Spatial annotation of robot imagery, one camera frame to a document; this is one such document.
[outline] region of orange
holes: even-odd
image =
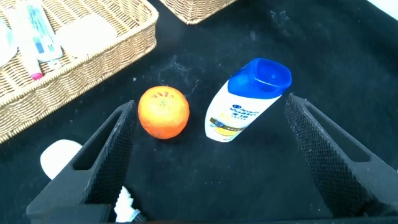
[[[138,118],[153,137],[169,139],[187,125],[189,105],[181,92],[169,86],[148,89],[138,103]]]

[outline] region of white bottle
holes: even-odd
[[[232,141],[292,84],[285,66],[255,58],[232,76],[219,90],[206,113],[207,137]]]

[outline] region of woven basket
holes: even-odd
[[[15,0],[0,1],[0,17]],[[18,53],[0,68],[0,143],[38,122],[51,112],[138,60],[156,46],[159,16],[146,0],[42,0],[56,32],[79,17],[97,14],[117,31],[117,39],[86,58],[64,52],[61,68],[40,67],[44,77],[33,81]]]
[[[186,24],[197,24],[237,0],[160,0]]]

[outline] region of black table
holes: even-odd
[[[288,129],[284,97],[229,144],[205,136],[211,99],[254,57],[289,67],[289,91],[398,168],[393,18],[365,0],[240,0],[186,26],[151,3],[160,12],[153,52],[0,146],[1,223],[28,223],[26,206],[49,182],[39,159],[46,147],[83,144],[114,109],[156,85],[184,93],[191,115],[169,141],[137,129],[125,185],[150,219],[330,217]]]

